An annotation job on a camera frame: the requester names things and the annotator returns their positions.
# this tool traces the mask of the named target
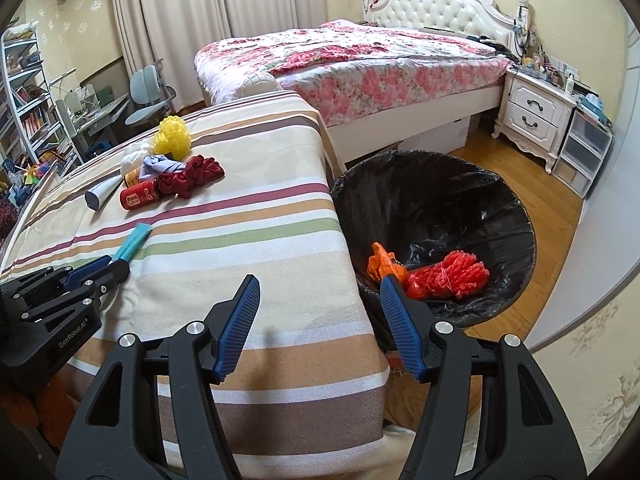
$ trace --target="red floral pattern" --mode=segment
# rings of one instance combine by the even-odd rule
[[[219,41],[203,48],[195,63],[216,104],[241,96],[248,76],[269,72],[328,126],[490,86],[510,65],[473,41],[345,20]]]

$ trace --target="orange plastic bag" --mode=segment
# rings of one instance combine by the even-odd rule
[[[371,248],[373,249],[373,256],[369,257],[369,264],[367,265],[369,277],[376,282],[381,282],[385,276],[393,274],[402,283],[406,276],[406,269],[398,263],[396,255],[387,253],[385,248],[378,242],[374,242]]]

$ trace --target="striped tablecloth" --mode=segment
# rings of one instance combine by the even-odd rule
[[[334,174],[341,168],[319,114],[293,92],[276,92],[186,120],[192,154],[215,157],[223,180],[190,200],[132,212],[116,192],[94,213],[84,192],[119,172],[118,146],[41,199],[11,250],[4,280],[45,266],[78,267],[115,253],[137,222],[154,228],[128,281],[103,298],[102,329],[65,366],[70,391],[81,398],[123,333],[169,336],[254,274],[260,309],[237,370],[214,389],[242,474],[306,478],[404,460],[410,438],[382,429],[388,365],[329,196],[325,161]],[[165,449],[179,466],[166,378],[159,392]]]

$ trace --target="bed headboard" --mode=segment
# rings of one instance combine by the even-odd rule
[[[529,1],[518,0],[516,20],[501,13],[494,0],[363,0],[364,19],[380,27],[444,28],[470,36],[487,36],[500,41],[518,57],[529,31]]]

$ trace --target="chair seat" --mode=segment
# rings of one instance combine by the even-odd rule
[[[156,105],[148,106],[146,108],[142,108],[141,110],[136,110],[133,112],[124,123],[127,126],[134,126],[136,124],[146,123],[151,119],[151,117],[158,113],[164,107],[165,102],[158,103]]]

